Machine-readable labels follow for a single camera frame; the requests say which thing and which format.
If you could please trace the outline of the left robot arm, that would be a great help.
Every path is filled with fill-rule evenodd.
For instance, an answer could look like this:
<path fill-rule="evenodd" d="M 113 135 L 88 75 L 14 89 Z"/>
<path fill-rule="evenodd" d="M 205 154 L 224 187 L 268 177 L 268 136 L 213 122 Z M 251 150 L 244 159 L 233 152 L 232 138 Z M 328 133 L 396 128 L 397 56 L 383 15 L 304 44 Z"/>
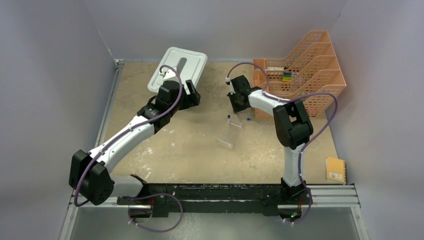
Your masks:
<path fill-rule="evenodd" d="M 75 191 L 73 203 L 98 206 L 110 197 L 130 198 L 138 205 L 146 203 L 149 191 L 138 176 L 112 178 L 111 172 L 135 147 L 170 123 L 177 111 L 198 106 L 201 95 L 197 83 L 166 80 L 133 119 L 113 137 L 71 158 L 69 186 Z"/>

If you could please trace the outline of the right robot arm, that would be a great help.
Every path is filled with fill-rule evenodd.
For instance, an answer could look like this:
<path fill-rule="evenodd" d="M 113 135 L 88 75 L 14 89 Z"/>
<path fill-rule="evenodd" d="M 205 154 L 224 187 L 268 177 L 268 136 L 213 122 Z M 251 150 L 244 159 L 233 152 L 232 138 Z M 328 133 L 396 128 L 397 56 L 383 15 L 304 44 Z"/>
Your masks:
<path fill-rule="evenodd" d="M 266 94 L 262 88 L 252 87 L 243 75 L 226 78 L 225 83 L 230 86 L 227 96 L 234 113 L 254 108 L 273 117 L 276 137 L 284 147 L 280 196 L 284 202 L 294 203 L 305 190 L 303 148 L 314 131 L 303 102 Z"/>

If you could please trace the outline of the white plastic bin lid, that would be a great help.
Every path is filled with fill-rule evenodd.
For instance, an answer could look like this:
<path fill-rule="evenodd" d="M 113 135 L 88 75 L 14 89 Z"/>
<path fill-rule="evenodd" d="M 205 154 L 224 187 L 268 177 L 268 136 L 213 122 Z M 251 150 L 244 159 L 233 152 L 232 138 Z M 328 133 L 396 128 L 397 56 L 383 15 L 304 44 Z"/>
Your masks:
<path fill-rule="evenodd" d="M 162 84 L 159 83 L 159 74 L 167 69 L 176 70 L 187 93 L 189 90 L 184 86 L 186 80 L 192 80 L 195 88 L 200 82 L 200 76 L 208 60 L 208 56 L 202 52 L 170 47 L 165 52 L 158 67 L 150 78 L 147 88 L 150 92 L 157 94 Z"/>

